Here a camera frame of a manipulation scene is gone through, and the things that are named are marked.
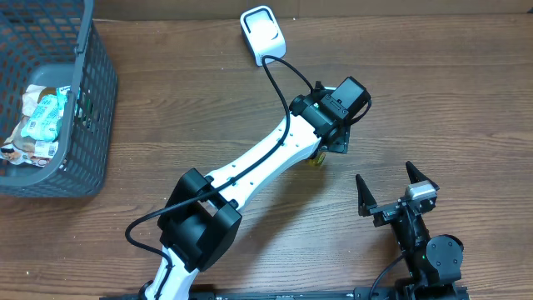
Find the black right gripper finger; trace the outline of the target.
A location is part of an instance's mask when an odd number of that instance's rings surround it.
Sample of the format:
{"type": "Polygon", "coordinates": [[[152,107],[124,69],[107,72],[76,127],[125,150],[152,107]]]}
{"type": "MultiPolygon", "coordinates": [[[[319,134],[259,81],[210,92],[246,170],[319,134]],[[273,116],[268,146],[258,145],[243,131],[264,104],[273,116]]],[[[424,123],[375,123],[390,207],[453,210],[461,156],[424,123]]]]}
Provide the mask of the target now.
{"type": "Polygon", "coordinates": [[[440,187],[435,182],[433,182],[424,173],[422,173],[411,161],[406,162],[406,170],[411,184],[428,181],[435,190],[440,189],[440,187]]]}
{"type": "Polygon", "coordinates": [[[377,207],[377,203],[360,174],[356,175],[356,186],[358,191],[358,213],[362,217],[371,216],[371,210],[377,207]]]}

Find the yellow dish soap bottle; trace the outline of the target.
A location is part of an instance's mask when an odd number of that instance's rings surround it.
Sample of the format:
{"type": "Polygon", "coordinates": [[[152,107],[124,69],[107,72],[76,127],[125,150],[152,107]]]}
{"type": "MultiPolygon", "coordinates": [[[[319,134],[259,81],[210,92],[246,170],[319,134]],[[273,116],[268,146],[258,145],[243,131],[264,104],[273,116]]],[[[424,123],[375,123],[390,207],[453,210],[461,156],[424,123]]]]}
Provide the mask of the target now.
{"type": "Polygon", "coordinates": [[[313,167],[320,167],[326,158],[326,153],[323,151],[318,151],[313,157],[310,157],[306,160],[306,163],[313,167]]]}

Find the teal wet wipes pack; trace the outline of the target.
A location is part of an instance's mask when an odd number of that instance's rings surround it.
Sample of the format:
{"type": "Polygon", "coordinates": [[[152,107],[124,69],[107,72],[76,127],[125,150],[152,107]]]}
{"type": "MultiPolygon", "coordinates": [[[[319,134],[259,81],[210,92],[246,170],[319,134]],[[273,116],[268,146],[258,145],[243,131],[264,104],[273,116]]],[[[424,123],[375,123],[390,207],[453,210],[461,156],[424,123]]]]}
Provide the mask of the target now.
{"type": "Polygon", "coordinates": [[[70,92],[70,86],[30,85],[22,95],[22,114],[28,120],[22,127],[21,136],[36,141],[54,142],[61,131],[70,92]]]}

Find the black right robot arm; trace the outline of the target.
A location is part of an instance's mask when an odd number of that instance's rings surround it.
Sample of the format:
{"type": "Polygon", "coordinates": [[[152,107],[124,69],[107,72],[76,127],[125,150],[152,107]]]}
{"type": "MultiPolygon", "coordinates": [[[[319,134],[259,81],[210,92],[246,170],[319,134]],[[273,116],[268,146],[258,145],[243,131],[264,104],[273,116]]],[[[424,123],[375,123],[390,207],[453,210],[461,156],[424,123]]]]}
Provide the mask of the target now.
{"type": "Polygon", "coordinates": [[[410,184],[394,203],[380,206],[361,175],[356,175],[358,213],[372,217],[375,227],[391,226],[401,255],[391,262],[368,287],[354,290],[356,299],[449,299],[468,300],[461,279],[464,245],[453,235],[431,237],[422,218],[436,207],[440,187],[408,161],[410,184]],[[392,287],[379,288],[379,282],[399,262],[405,262],[410,276],[396,280],[392,287]]]}

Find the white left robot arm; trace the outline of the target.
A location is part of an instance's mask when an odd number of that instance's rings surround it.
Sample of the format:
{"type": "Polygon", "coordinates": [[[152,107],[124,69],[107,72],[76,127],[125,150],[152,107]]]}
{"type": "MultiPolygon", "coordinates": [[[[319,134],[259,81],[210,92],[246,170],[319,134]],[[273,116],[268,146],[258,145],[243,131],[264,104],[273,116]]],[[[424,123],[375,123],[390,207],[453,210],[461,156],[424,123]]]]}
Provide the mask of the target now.
{"type": "Polygon", "coordinates": [[[141,299],[187,299],[196,276],[233,244],[242,210],[265,186],[320,151],[345,153],[354,116],[370,102],[365,88],[348,77],[338,87],[317,84],[286,103],[285,117],[254,147],[224,167],[183,174],[155,218],[162,231],[162,263],[140,290],[141,299]]]}

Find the white barcode scanner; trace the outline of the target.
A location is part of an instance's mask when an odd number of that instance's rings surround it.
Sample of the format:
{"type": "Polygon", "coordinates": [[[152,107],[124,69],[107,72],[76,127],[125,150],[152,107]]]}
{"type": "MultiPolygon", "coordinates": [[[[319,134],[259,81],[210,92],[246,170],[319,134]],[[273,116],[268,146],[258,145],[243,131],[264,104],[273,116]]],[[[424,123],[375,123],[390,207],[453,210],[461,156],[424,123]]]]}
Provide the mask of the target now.
{"type": "Polygon", "coordinates": [[[251,8],[240,16],[242,36],[253,60],[262,66],[262,57],[282,58],[286,41],[273,11],[266,5],[251,8]]]}

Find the grey plastic mesh basket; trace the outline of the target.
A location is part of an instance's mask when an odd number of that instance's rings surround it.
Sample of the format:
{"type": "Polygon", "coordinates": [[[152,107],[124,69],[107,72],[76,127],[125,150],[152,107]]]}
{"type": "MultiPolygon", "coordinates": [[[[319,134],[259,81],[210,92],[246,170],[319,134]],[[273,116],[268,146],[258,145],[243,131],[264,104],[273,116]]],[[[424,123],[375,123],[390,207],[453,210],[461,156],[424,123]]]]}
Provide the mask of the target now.
{"type": "Polygon", "coordinates": [[[118,80],[93,11],[93,0],[1,3],[1,138],[22,120],[27,87],[72,89],[55,156],[45,167],[2,162],[3,195],[77,198],[102,189],[118,80]]]}

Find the brown nut snack bag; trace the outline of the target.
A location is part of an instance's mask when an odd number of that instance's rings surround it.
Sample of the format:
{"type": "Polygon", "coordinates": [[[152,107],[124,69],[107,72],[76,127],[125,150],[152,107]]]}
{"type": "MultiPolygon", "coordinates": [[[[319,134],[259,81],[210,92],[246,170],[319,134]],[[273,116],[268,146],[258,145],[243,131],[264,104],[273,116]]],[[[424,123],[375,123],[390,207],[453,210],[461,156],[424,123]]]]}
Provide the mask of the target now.
{"type": "Polygon", "coordinates": [[[42,98],[55,95],[56,88],[39,85],[29,85],[22,95],[22,118],[13,129],[12,134],[1,146],[1,161],[16,166],[23,164],[44,168],[47,166],[58,149],[58,142],[37,141],[32,137],[23,137],[22,130],[29,124],[42,98]]]}

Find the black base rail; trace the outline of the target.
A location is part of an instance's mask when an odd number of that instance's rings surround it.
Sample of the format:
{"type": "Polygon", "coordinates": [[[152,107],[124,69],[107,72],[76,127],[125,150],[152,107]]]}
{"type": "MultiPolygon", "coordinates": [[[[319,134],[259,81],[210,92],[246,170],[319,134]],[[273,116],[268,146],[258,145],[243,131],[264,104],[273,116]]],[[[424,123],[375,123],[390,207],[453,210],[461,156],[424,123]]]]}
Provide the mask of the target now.
{"type": "MultiPolygon", "coordinates": [[[[370,287],[356,287],[352,291],[345,292],[259,292],[259,293],[221,293],[221,292],[190,292],[192,300],[367,300],[370,287]]],[[[137,300],[141,299],[136,294],[128,294],[116,297],[100,297],[101,300],[137,300]]],[[[409,299],[397,294],[393,287],[378,287],[374,290],[372,298],[376,300],[409,299]]],[[[412,299],[457,299],[469,300],[470,295],[466,287],[458,287],[455,296],[451,292],[442,295],[433,295],[423,292],[420,296],[412,299]]]]}

